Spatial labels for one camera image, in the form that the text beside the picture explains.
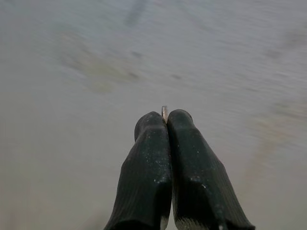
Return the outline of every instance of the ridged texture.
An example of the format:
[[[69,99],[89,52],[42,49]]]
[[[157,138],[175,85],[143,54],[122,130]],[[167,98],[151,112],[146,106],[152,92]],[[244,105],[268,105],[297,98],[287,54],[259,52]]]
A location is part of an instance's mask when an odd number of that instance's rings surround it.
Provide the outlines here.
[[[179,230],[254,230],[223,164],[186,111],[167,122],[174,174],[173,208]]]
[[[156,112],[135,127],[135,144],[124,161],[112,215],[105,230],[164,230],[172,199],[170,146]]]

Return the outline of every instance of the small metal object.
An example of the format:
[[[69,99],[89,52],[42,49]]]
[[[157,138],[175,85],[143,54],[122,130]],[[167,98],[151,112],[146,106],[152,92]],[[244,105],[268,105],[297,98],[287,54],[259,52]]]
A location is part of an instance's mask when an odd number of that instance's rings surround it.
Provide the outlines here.
[[[167,106],[166,105],[162,106],[162,117],[164,118],[165,122],[167,122],[168,112],[167,112]]]

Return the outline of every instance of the gray surface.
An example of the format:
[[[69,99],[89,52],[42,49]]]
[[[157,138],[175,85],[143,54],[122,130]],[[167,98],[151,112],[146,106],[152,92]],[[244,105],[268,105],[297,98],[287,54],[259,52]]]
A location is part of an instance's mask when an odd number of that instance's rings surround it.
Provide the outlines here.
[[[192,114],[258,229],[306,229],[306,12],[0,0],[0,229],[104,225],[134,125],[164,104]]]

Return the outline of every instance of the black rubber grip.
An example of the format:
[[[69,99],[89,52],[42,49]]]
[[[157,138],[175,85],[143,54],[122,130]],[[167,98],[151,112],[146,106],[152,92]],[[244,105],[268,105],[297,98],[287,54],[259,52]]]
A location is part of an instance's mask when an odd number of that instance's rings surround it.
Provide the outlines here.
[[[112,215],[105,230],[164,230],[172,200],[170,146],[156,112],[135,127],[135,144],[124,161]]]
[[[225,167],[184,110],[167,121],[172,151],[173,209],[179,230],[254,230]]]

